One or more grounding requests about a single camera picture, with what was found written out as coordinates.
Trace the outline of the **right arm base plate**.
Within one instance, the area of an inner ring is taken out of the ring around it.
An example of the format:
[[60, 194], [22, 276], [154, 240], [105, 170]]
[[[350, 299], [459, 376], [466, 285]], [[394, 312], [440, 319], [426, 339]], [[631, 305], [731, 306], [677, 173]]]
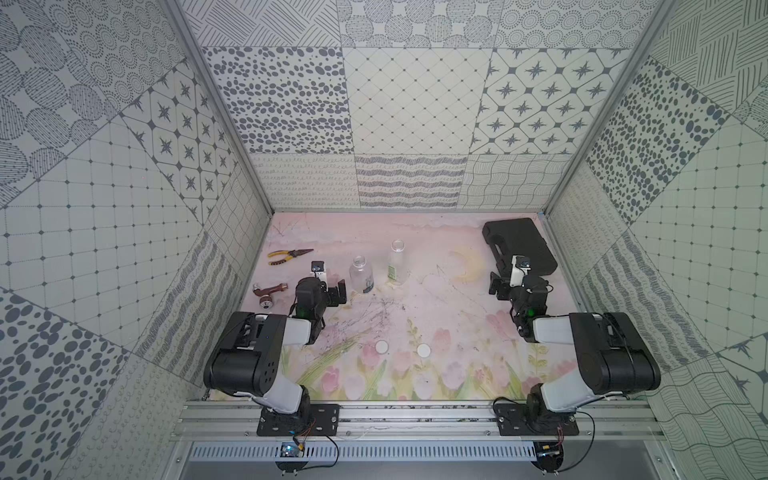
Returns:
[[501, 436], [578, 436], [580, 431], [573, 413], [531, 410], [527, 405], [495, 402], [492, 405]]

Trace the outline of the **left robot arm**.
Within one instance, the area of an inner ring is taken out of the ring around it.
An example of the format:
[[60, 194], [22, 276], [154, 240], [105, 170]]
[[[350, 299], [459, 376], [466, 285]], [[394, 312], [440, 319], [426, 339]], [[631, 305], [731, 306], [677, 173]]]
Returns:
[[288, 315], [233, 313], [205, 363], [204, 385], [247, 398], [279, 417], [306, 422], [309, 394], [280, 372], [282, 350], [314, 344], [325, 328], [327, 308], [346, 302], [345, 281], [330, 287], [317, 277], [306, 277], [296, 286]]

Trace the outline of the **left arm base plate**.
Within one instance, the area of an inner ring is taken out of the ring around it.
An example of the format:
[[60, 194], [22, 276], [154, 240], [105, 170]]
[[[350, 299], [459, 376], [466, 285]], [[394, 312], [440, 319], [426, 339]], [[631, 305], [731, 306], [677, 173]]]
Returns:
[[340, 414], [339, 404], [315, 404], [301, 407], [296, 413], [283, 414], [263, 410], [257, 428], [259, 437], [336, 435]]

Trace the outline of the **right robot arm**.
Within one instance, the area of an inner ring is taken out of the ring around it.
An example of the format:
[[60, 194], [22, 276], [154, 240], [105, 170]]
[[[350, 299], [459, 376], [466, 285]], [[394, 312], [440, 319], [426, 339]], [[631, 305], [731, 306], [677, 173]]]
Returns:
[[552, 316], [546, 306], [549, 292], [548, 281], [535, 275], [490, 274], [489, 293], [511, 303], [511, 320], [523, 340], [571, 346], [575, 352], [574, 370], [531, 388], [526, 399], [530, 417], [572, 414], [603, 398], [659, 387], [660, 367], [627, 314]]

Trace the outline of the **short clear plastic bottle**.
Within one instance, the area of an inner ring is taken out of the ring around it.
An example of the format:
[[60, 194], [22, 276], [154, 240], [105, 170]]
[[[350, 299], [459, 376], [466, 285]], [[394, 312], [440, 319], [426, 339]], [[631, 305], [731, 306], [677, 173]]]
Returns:
[[359, 294], [370, 293], [375, 285], [372, 266], [367, 258], [358, 255], [353, 258], [349, 269], [352, 288]]

